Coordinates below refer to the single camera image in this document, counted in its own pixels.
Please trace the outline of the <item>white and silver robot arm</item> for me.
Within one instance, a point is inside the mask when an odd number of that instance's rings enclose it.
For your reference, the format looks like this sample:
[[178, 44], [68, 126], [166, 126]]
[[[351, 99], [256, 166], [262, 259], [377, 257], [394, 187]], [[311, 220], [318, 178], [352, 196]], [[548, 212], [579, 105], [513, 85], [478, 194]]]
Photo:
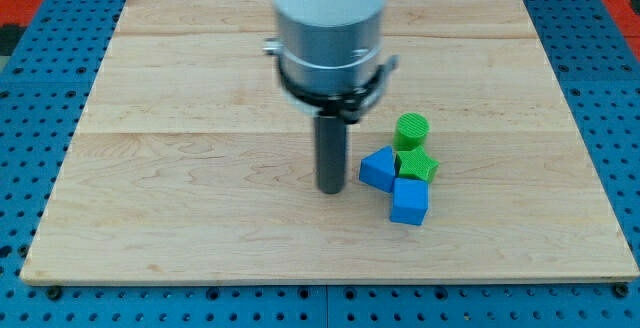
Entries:
[[397, 56], [379, 60], [385, 0], [272, 0], [283, 89], [311, 115], [354, 124], [383, 96]]

